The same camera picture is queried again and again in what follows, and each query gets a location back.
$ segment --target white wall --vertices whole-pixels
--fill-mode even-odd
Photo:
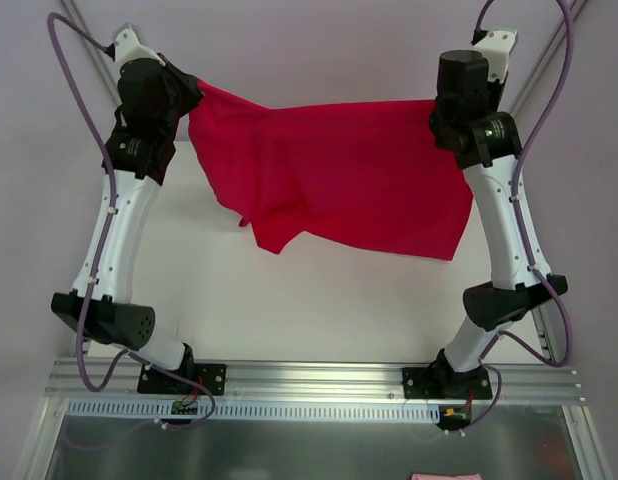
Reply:
[[[525,175],[545,254],[569,280],[575,361],[618,478],[618,0],[592,1],[576,40],[572,74]],[[523,112],[525,135],[561,61]]]
[[[53,9],[0,2],[0,479],[12,475],[54,357],[70,347],[49,304],[84,255],[100,189],[100,157],[47,38]],[[71,37],[63,32],[68,56],[104,125],[109,105]]]

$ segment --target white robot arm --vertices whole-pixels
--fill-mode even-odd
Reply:
[[[468,398],[469,391],[480,388],[480,378],[484,383],[481,357],[498,332],[551,298],[536,272],[559,295],[567,291],[565,277],[552,274],[540,249],[522,176],[515,199],[512,193],[511,181],[522,148],[513,118],[498,112],[498,104],[517,31],[494,28],[481,32],[480,37],[473,50],[441,55],[430,127],[436,146],[454,154],[473,192],[489,247],[491,281],[465,290],[466,317],[458,333],[420,379],[424,386],[405,388],[408,398]],[[514,200],[521,208],[535,253],[532,268]]]
[[[85,261],[71,293],[56,293],[52,310],[74,330],[88,284],[94,284],[85,332],[88,338],[137,352],[168,370],[190,362],[185,344],[155,324],[151,307],[133,305],[132,276],[140,237],[149,210],[164,180],[179,119],[195,108],[202,92],[196,80],[142,45],[130,24],[115,35],[114,60],[120,69],[122,105],[106,143],[117,189],[111,212],[110,183],[105,175],[98,219]],[[91,278],[90,262],[106,218],[113,215],[98,273]]]

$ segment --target pink object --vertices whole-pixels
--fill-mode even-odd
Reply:
[[[411,477],[411,480],[482,480],[480,475],[462,475],[460,477],[445,477],[441,475],[418,475]]]
[[[273,253],[307,231],[451,260],[472,195],[435,148],[433,100],[268,109],[200,81],[189,136],[220,204]]]

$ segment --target metal frame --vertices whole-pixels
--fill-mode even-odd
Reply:
[[[101,379],[110,358],[89,358],[87,368],[95,380]],[[225,400],[403,403],[403,364],[245,362],[229,361]],[[502,373],[503,405],[586,404],[578,373],[544,365],[498,365]],[[119,363],[107,386],[110,396],[147,398],[136,393],[140,365],[126,359]],[[59,358],[49,378],[46,395],[86,395],[74,358]],[[453,401],[410,400],[413,403],[452,404]]]
[[[88,358],[86,363],[89,374],[94,379],[101,379],[110,362],[110,358]],[[426,423],[435,420],[428,412],[440,404],[454,403],[424,400],[407,403],[402,395],[401,373],[401,368],[407,365],[402,364],[223,363],[227,364],[226,390],[225,396],[217,400],[219,407],[224,409],[221,412],[222,418],[233,420],[275,417],[281,421],[339,421],[337,417],[340,417],[346,421]],[[501,405],[562,406],[582,478],[612,479],[591,422],[586,399],[582,396],[577,371],[551,369],[543,365],[497,365],[497,368],[503,377]],[[69,410],[75,414],[78,408],[83,408],[81,405],[90,408],[90,404],[98,403],[101,407],[94,408],[91,405],[94,415],[146,418],[148,414],[153,415],[147,412],[162,412],[160,416],[164,416],[175,397],[136,393],[141,369],[138,363],[124,359],[112,377],[107,393],[90,394],[78,375],[75,358],[59,358],[45,390],[44,409],[35,432],[37,435],[33,436],[33,444],[27,450],[24,473],[18,478],[44,478],[41,472],[45,472],[51,464],[53,445],[60,432],[61,421],[65,414],[69,414]],[[489,401],[475,403],[486,405]],[[125,405],[130,405],[126,412],[123,411]],[[255,412],[257,408],[271,406],[290,408],[285,413],[281,411],[274,414],[271,408]],[[107,414],[107,409],[111,412],[116,408],[115,415]],[[329,413],[331,418],[325,419],[321,418],[322,414],[316,414],[316,410],[334,413]],[[371,412],[371,415],[368,413],[366,417],[352,419],[349,415],[353,414],[347,412],[355,410]]]
[[[611,479],[611,468],[600,446],[588,407],[564,407],[567,428],[584,479]]]
[[[572,5],[577,21],[590,0],[575,0]],[[58,0],[63,13],[81,28],[89,31],[75,0]],[[565,39],[561,21],[540,55],[532,71],[515,97],[511,113],[519,117],[533,94],[540,78],[546,72]],[[115,80],[103,58],[90,45],[83,46],[92,62],[105,93],[114,106],[119,103]],[[549,358],[560,358],[564,353],[564,339],[555,316],[544,306],[533,312],[541,346]],[[105,374],[110,358],[89,358],[87,369],[99,379]],[[226,405],[307,405],[341,407],[353,405],[366,409],[396,410],[396,406],[414,411],[431,409],[439,401],[406,401],[403,399],[401,368],[398,364],[344,364],[344,363],[277,363],[277,362],[226,362],[228,365],[226,393],[220,399]],[[579,375],[575,370],[554,370],[540,365],[500,365],[503,377],[502,405],[559,405],[567,421],[578,467],[585,480],[612,479],[609,465],[600,447],[586,399],[582,394]],[[83,399],[87,403],[99,398],[104,402],[164,404],[168,397],[139,395],[136,393],[140,365],[126,359],[120,362],[107,394],[89,394],[84,389],[77,372],[75,359],[59,358],[49,378],[45,398],[35,430],[25,447],[23,463],[16,478],[41,479],[52,461],[53,448],[60,433],[64,416],[72,404]],[[487,401],[476,402],[487,404]],[[248,408],[231,411],[233,418],[249,418]]]
[[[89,27],[87,26],[87,23],[85,22],[80,9],[74,0],[58,0],[58,6],[65,17],[91,35],[91,31],[89,30]],[[115,109],[120,104],[120,96],[118,95],[116,81],[113,78],[111,70],[107,68],[107,64],[105,63],[103,56],[94,48],[93,45],[82,38],[79,38],[79,40],[85,50],[89,62],[91,62],[91,65],[96,72],[100,84],[104,88],[105,94]]]

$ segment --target purple cable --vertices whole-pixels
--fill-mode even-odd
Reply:
[[[480,30],[482,28],[482,22],[484,20],[485,14],[487,13],[487,10],[489,9],[489,7],[491,6],[493,2],[494,0],[487,0],[485,5],[482,7],[482,10],[480,11],[480,15],[478,16],[478,21],[476,22],[476,30]],[[565,82],[569,74],[569,69],[571,68],[571,61],[573,59],[573,48],[574,48],[574,43],[575,43],[574,42],[575,41],[574,23],[573,23],[573,17],[571,16],[571,11],[569,10],[569,6],[567,5],[565,0],[556,0],[556,2],[558,3],[560,10],[562,11],[564,21],[565,21],[565,28],[567,31],[567,47],[565,50],[565,59],[562,64],[562,70],[560,71],[560,76],[558,77],[558,82],[556,83],[556,87],[553,91],[553,94],[551,95],[549,102],[547,102],[547,106],[545,107],[542,114],[540,115],[540,118],[536,122],[536,125],[531,131],[531,134],[529,135],[529,138],[527,139],[527,142],[525,143],[525,146],[522,149],[522,153],[520,155],[520,158],[518,159],[518,163],[516,164],[516,168],[514,169],[514,173],[511,179],[511,194],[512,194],[512,197],[514,198],[513,200],[514,213],[516,216],[516,222],[518,224],[518,229],[520,230],[520,236],[522,238],[522,243],[525,249],[525,253],[527,255],[527,260],[530,266],[533,266],[536,264],[536,258],[535,258],[535,255],[533,254],[533,247],[531,246],[531,240],[529,239],[529,232],[527,231],[527,226],[525,225],[525,220],[522,215],[522,208],[520,207],[520,201],[516,197],[519,192],[520,176],[522,174],[522,167],[525,163],[525,160],[527,159],[527,155],[529,154],[529,150],[531,146],[536,140],[538,133],[540,132],[545,122],[547,121],[547,118],[551,114],[551,111],[555,107],[556,102],[558,101],[558,98],[560,97],[560,94],[562,93],[562,90],[564,89]],[[484,351],[480,355],[480,359],[479,359],[481,366],[483,366],[487,370],[490,370],[496,374],[497,381],[498,381],[498,387],[496,389],[496,393],[493,397],[491,404],[489,405],[489,407],[487,407],[487,410],[485,410],[482,413],[482,415],[480,415],[480,417],[478,417],[476,420],[471,422],[470,425],[464,428],[463,430],[465,431],[473,428],[478,423],[480,423],[495,408],[496,404],[500,400],[500,396],[502,393],[502,374],[500,373],[500,370],[498,370],[497,368],[492,367],[491,365],[486,365],[482,361],[487,356],[489,351],[491,351],[491,349],[496,344],[496,342],[500,339],[501,336],[507,336],[513,339],[516,343],[518,343],[522,348],[524,348],[527,352],[533,355],[536,359],[538,359],[540,362],[550,367],[554,367],[554,368],[564,367],[565,365],[568,365],[571,361],[572,344],[573,344],[573,327],[571,324],[571,318],[569,316],[569,312],[567,311],[567,307],[565,306],[564,302],[560,298],[560,295],[558,295],[558,293],[551,286],[551,284],[547,281],[547,279],[540,273],[540,271],[534,269],[533,272],[536,278],[538,279],[538,281],[547,289],[547,291],[549,292],[549,295],[551,295],[551,298],[556,302],[556,305],[558,306],[558,310],[560,310],[560,315],[562,316],[562,321],[564,324],[565,336],[566,336],[565,356],[562,360],[558,362],[554,362],[552,360],[545,358],[542,354],[536,352],[531,345],[529,345],[527,342],[525,342],[522,338],[518,337],[517,335],[511,332],[508,332],[508,331],[499,332],[491,340],[491,342],[489,342],[487,347],[484,349]]]
[[[489,354],[489,352],[491,351],[493,346],[498,342],[498,340],[499,340],[499,337],[497,335],[493,337],[491,341],[487,344],[485,349],[483,350],[482,354],[480,355],[480,358],[478,359],[478,361],[480,362],[480,366],[486,368],[487,370],[491,370],[492,372],[496,374],[496,378],[498,379],[498,386],[496,387],[496,393],[494,394],[493,400],[491,401],[487,409],[484,412],[482,412],[482,415],[480,415],[478,418],[473,420],[469,425],[467,425],[465,428],[462,429],[465,432],[467,430],[474,428],[476,425],[482,422],[487,417],[487,415],[489,415],[491,411],[494,408],[496,408],[496,405],[500,401],[500,395],[502,394],[502,373],[500,373],[500,370],[498,370],[496,367],[492,367],[491,365],[482,363],[484,358]]]
[[[51,39],[51,44],[53,45],[53,49],[56,53],[56,56],[58,57],[58,62],[60,63],[60,67],[62,68],[62,72],[65,75],[65,78],[67,80],[67,83],[69,85],[69,88],[71,89],[71,93],[74,97],[74,99],[76,100],[76,103],[78,105],[78,108],[80,109],[80,113],[82,114],[82,117],[84,118],[85,122],[87,123],[87,126],[89,127],[89,131],[91,132],[92,137],[94,138],[94,140],[96,141],[96,144],[98,145],[98,148],[100,149],[100,152],[103,156],[104,159],[104,164],[105,164],[105,171],[107,173],[107,176],[109,177],[109,191],[110,191],[110,195],[109,195],[109,207],[112,208],[112,211],[115,211],[116,208],[116,198],[117,198],[117,190],[116,190],[116,179],[114,176],[114,170],[113,170],[113,164],[111,162],[111,157],[109,156],[109,152],[107,151],[107,148],[105,147],[104,142],[102,141],[102,138],[100,137],[100,134],[98,133],[98,129],[96,128],[96,125],[93,122],[93,119],[91,118],[91,115],[89,114],[89,111],[87,109],[87,106],[82,98],[82,95],[80,94],[80,91],[78,89],[78,85],[76,84],[76,81],[73,78],[73,75],[71,74],[71,70],[69,68],[69,64],[67,62],[67,59],[65,58],[65,55],[62,51],[62,47],[60,46],[60,42],[58,40],[58,34],[56,32],[56,27],[55,27],[55,22],[56,21],[60,21],[62,23],[64,23],[65,25],[67,25],[68,27],[70,27],[73,31],[75,31],[78,35],[80,35],[82,38],[84,38],[85,40],[87,40],[89,43],[91,43],[95,48],[97,48],[98,50],[100,50],[103,53],[106,53],[106,47],[104,47],[103,45],[101,45],[100,43],[98,43],[96,40],[94,40],[93,38],[91,38],[90,35],[88,35],[86,32],[82,31],[80,28],[78,28],[76,25],[74,25],[73,23],[71,23],[70,20],[68,20],[67,18],[63,17],[62,15],[60,15],[59,13],[55,13],[52,12],[49,14],[49,16],[47,17],[47,28],[49,30],[49,37]],[[91,262],[91,269],[89,271],[89,276],[91,278],[96,278],[96,275],[98,274],[98,266],[100,264],[100,259],[102,257],[102,252],[104,250],[105,247],[105,243],[107,240],[107,236],[109,234],[109,230],[111,229],[111,223],[113,221],[113,215],[109,214],[107,215],[106,219],[105,219],[105,223],[103,225],[102,228],[102,232],[100,233],[100,237],[98,239],[98,244],[96,246],[96,252],[94,254],[94,258],[93,261]],[[134,360],[142,363],[143,365],[149,365],[149,362],[147,362],[146,360],[142,359],[141,357],[139,357],[136,354],[133,354],[131,352],[128,352],[127,350],[122,350],[120,351],[112,360],[111,365],[109,366],[109,369],[107,370],[107,373],[105,374],[105,377],[102,381],[102,383],[98,386],[94,385],[91,382],[91,379],[89,378],[89,375],[87,374],[87,370],[86,370],[86,366],[85,366],[85,361],[84,361],[84,352],[82,351],[82,343],[84,340],[84,331],[85,331],[85,321],[87,318],[87,311],[89,310],[89,303],[91,302],[91,298],[93,296],[93,288],[94,288],[94,284],[93,283],[89,283],[89,285],[87,285],[87,289],[85,291],[85,298],[82,304],[82,308],[80,309],[80,315],[78,318],[78,326],[76,328],[76,359],[77,359],[77,363],[78,363],[78,371],[80,372],[80,378],[82,379],[85,387],[87,387],[87,389],[91,390],[92,392],[100,392],[102,391],[107,384],[109,383],[109,381],[111,380],[111,376],[113,375],[113,371],[116,368],[116,365],[118,364],[118,362],[120,361],[120,359],[125,356],[127,353],[129,353],[129,356],[131,358],[133,358]],[[170,430],[180,430],[183,428],[191,428],[193,426],[197,426],[200,423],[206,421],[207,419],[209,419],[209,417],[211,417],[216,410],[216,401],[213,397],[213,395],[211,394],[211,392],[206,389],[204,386],[193,382],[191,380],[188,380],[186,378],[182,378],[179,375],[176,375],[173,372],[170,372],[166,369],[163,369],[157,365],[151,365],[151,368],[153,368],[154,370],[162,373],[163,375],[166,375],[170,378],[173,378],[174,380],[177,380],[181,383],[185,383],[188,384],[198,390],[200,390],[201,392],[203,392],[207,397],[209,397],[209,400],[211,401],[211,409],[210,411],[204,415],[203,417],[196,419],[195,421],[189,423],[188,425],[168,425],[168,429]],[[143,421],[140,422],[138,425],[136,425],[134,428],[132,428],[129,432],[127,432],[124,436],[122,436],[121,438],[114,440],[113,442],[109,442],[105,445],[99,445],[99,446],[91,446],[91,447],[81,447],[80,445],[77,445],[75,443],[73,443],[71,440],[69,440],[67,438],[67,436],[64,436],[64,440],[65,443],[67,443],[67,445],[69,445],[71,448],[75,448],[77,450],[82,450],[82,451],[96,451],[96,450],[100,450],[103,448],[107,448],[109,446],[111,446],[114,443],[117,443],[118,441],[125,439],[127,437],[129,437],[130,435],[132,435],[133,433],[135,433],[137,430],[139,430],[142,426],[148,424],[148,423],[153,423],[154,420],[148,420],[148,421]]]
[[[482,21],[485,19],[487,10],[489,10],[489,7],[494,1],[495,0],[487,0],[487,2],[482,7],[482,10],[480,10],[480,15],[478,15],[478,21],[476,22],[476,31],[479,31],[482,29]]]
[[[105,163],[105,171],[107,172],[107,176],[109,177],[109,207],[115,211],[116,208],[116,179],[113,174],[113,164],[111,162],[111,157],[109,156],[109,152],[107,152],[107,148],[105,147],[100,134],[98,133],[98,129],[89,114],[89,110],[87,109],[87,105],[80,94],[80,90],[78,89],[78,85],[76,84],[73,75],[71,74],[71,69],[69,68],[69,63],[65,58],[64,52],[62,51],[62,47],[60,46],[60,41],[58,40],[58,33],[56,32],[55,22],[60,21],[71,28],[74,32],[80,35],[82,38],[91,43],[94,47],[96,47],[101,52],[105,52],[106,48],[98,43],[96,40],[91,38],[86,32],[82,31],[76,25],[71,23],[70,20],[63,17],[59,13],[52,12],[47,16],[47,29],[49,30],[49,38],[51,39],[51,44],[53,45],[53,49],[56,52],[56,56],[58,57],[58,63],[60,63],[60,68],[62,68],[62,73],[64,73],[65,78],[67,79],[67,84],[71,89],[71,94],[73,98],[76,100],[76,104],[78,104],[78,108],[80,109],[80,113],[89,128],[89,132],[91,132],[91,136],[96,141],[98,148],[100,149],[100,153],[104,159]],[[107,241],[107,236],[109,235],[109,230],[111,229],[111,222],[113,221],[113,215],[109,214],[105,218],[105,224],[102,227],[102,232],[100,233],[100,238],[98,239],[98,245],[96,246],[96,253],[93,256],[93,261],[91,262],[91,269],[89,270],[89,276],[91,278],[96,278],[98,275],[98,265],[100,264],[100,258],[102,257],[102,252],[105,248],[105,242]],[[80,316],[78,317],[78,327],[76,328],[76,359],[78,361],[78,371],[80,372],[80,378],[82,382],[85,384],[87,389],[92,392],[100,392],[104,390],[104,388],[109,383],[111,379],[111,375],[113,375],[113,371],[116,368],[116,365],[120,361],[120,359],[124,356],[125,352],[122,351],[118,355],[116,355],[111,362],[111,366],[107,371],[104,380],[98,386],[91,383],[91,379],[87,374],[87,368],[85,366],[85,359],[82,351],[82,343],[84,341],[84,333],[85,333],[85,321],[87,319],[87,311],[89,310],[89,304],[91,302],[91,297],[93,295],[93,283],[90,283],[87,286],[87,291],[85,292],[85,298],[82,302],[82,308],[80,309]]]
[[[522,154],[520,155],[520,159],[518,160],[518,163],[516,164],[516,168],[513,173],[513,178],[511,179],[511,194],[514,199],[516,199],[517,198],[516,196],[518,195],[518,187],[519,187],[520,176],[522,174],[522,167],[525,163],[525,160],[527,159],[529,150],[531,146],[533,145],[533,143],[535,142],[536,138],[538,137],[538,133],[540,132],[545,122],[547,121],[547,118],[551,114],[551,111],[556,105],[556,102],[558,101],[558,98],[560,97],[560,94],[562,93],[562,90],[564,89],[565,82],[567,81],[567,75],[569,74],[569,69],[571,67],[571,61],[573,59],[573,48],[574,48],[573,17],[571,16],[571,11],[569,10],[569,5],[567,4],[566,0],[556,0],[556,1],[558,5],[560,6],[560,10],[562,10],[562,14],[565,19],[565,28],[567,31],[567,48],[565,50],[565,60],[562,64],[562,70],[560,71],[560,76],[558,78],[558,83],[556,84],[556,88],[554,89],[553,94],[551,95],[551,98],[549,99],[549,102],[547,103],[547,106],[542,112],[542,115],[540,115],[538,122],[536,123],[533,130],[529,134],[529,138],[527,139],[527,142],[525,143],[525,146],[522,149]],[[529,234],[527,232],[527,227],[525,225],[525,221],[522,215],[522,208],[520,208],[520,202],[517,199],[514,200],[513,202],[513,208],[516,214],[516,221],[518,223],[518,228],[520,229],[520,235],[522,237],[522,243],[524,245],[525,253],[527,254],[529,265],[532,266],[533,268],[533,266],[536,264],[536,258],[533,253],[533,247],[531,246],[531,241],[529,240]],[[547,281],[547,279],[540,273],[540,271],[536,269],[533,270],[533,273],[535,274],[538,281],[540,281],[540,283],[542,283],[542,285],[547,289],[547,291],[549,292],[549,295],[551,295],[551,298],[554,300],[554,302],[556,302],[558,310],[560,310],[560,315],[562,316],[562,321],[565,327],[565,337],[566,337],[565,356],[562,360],[558,362],[547,360],[546,358],[544,358],[544,356],[535,352],[534,349],[529,344],[527,344],[524,340],[522,340],[517,335],[510,333],[510,332],[502,332],[502,335],[505,335],[515,340],[525,350],[527,350],[529,353],[531,353],[534,357],[536,357],[538,360],[540,360],[544,364],[549,365],[551,367],[556,367],[556,368],[564,367],[565,365],[568,365],[571,362],[571,356],[572,356],[573,327],[571,325],[571,318],[569,316],[569,312],[567,311],[567,307],[565,306],[564,302],[560,298],[560,295],[558,295],[558,293],[554,290],[554,288]]]

